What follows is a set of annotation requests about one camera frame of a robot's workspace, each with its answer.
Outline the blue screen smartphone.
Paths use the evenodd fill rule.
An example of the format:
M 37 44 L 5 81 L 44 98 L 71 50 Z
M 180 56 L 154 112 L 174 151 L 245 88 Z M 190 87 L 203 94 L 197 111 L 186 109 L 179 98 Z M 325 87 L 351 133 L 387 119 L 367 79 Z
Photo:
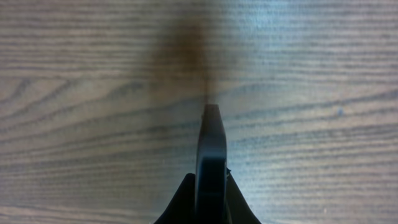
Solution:
M 227 147 L 218 105 L 204 107 L 197 146 L 195 219 L 221 223 L 226 200 Z

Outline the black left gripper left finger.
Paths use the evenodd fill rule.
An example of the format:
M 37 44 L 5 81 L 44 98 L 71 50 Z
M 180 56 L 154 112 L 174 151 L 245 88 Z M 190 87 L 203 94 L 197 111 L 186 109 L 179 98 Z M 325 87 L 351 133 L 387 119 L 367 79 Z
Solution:
M 194 223 L 195 174 L 188 173 L 167 205 L 167 208 L 154 224 Z

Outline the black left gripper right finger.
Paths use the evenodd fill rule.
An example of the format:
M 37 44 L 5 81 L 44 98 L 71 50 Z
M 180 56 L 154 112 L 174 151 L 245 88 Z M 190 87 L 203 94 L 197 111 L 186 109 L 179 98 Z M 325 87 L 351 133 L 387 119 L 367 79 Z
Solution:
M 247 204 L 229 169 L 226 176 L 226 218 L 229 224 L 261 224 Z

